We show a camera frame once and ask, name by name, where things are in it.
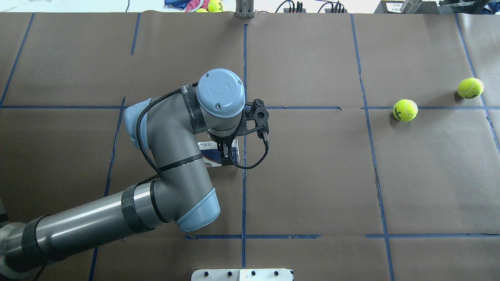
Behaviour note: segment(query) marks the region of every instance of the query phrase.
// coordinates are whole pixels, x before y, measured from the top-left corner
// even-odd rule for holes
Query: pink cloth
[[[200,6],[200,0],[191,0],[191,1],[189,1],[189,3],[187,3],[186,10],[184,12],[185,13],[194,12],[200,8],[208,9],[209,2],[210,2],[210,0],[203,0],[203,3],[201,3],[201,6]]]

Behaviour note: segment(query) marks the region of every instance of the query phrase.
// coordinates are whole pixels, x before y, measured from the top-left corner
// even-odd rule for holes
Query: light blue cap
[[[200,229],[215,221],[221,213],[216,189],[213,188],[193,208],[179,218],[176,223],[180,230],[190,232]]]
[[[123,113],[123,121],[125,122],[126,130],[128,132],[128,135],[130,136],[130,140],[132,140],[132,143],[137,149],[139,149],[139,142],[137,141],[136,134],[137,120],[139,119],[139,115],[141,115],[143,110],[150,104],[151,100],[152,98],[129,106],[127,109],[125,109],[125,113]],[[140,121],[140,138],[142,139],[144,148],[146,150],[149,150],[150,147],[148,145],[148,131],[146,130],[147,127],[148,113],[146,112],[146,114]]]
[[[232,118],[245,106],[245,87],[234,72],[217,68],[205,73],[198,82],[196,96],[201,107],[220,118]]]

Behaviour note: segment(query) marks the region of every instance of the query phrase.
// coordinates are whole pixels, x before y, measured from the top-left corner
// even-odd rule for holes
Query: white floor
[[[255,0],[257,11],[274,13],[282,0]],[[349,11],[355,14],[372,14],[380,0],[341,0]],[[224,0],[226,11],[236,10],[236,0]],[[304,0],[303,8],[308,13],[316,13],[324,2]],[[125,12],[128,0],[1,0],[0,12],[46,12],[46,13],[113,13]],[[130,0],[129,12],[144,12],[148,10],[160,12],[183,12],[182,9],[165,6],[163,0]]]

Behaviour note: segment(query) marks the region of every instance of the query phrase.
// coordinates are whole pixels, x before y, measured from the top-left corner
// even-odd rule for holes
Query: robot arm
[[[208,131],[221,154],[233,163],[224,146],[231,147],[236,136],[257,132],[267,152],[269,114],[264,103],[254,100],[245,109],[243,83],[226,69],[213,69],[198,84],[164,97],[133,105],[124,114],[132,142],[146,159],[150,149],[155,162],[148,162],[157,179],[28,224],[14,222],[0,228],[2,276],[21,279],[39,266],[165,223],[176,222],[188,232],[219,216],[215,188],[195,134]],[[254,120],[256,128],[248,130],[247,120]]]

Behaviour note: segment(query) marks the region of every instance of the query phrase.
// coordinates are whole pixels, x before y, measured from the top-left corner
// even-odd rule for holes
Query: yellow ball
[[[210,0],[208,3],[208,11],[210,13],[224,12],[224,7],[221,0]]]
[[[408,122],[417,116],[419,112],[419,107],[417,104],[410,99],[402,99],[394,105],[392,114],[397,120]]]
[[[464,99],[473,99],[475,97],[479,97],[484,90],[485,84],[483,84],[483,81],[477,78],[467,78],[460,82],[456,92]]]

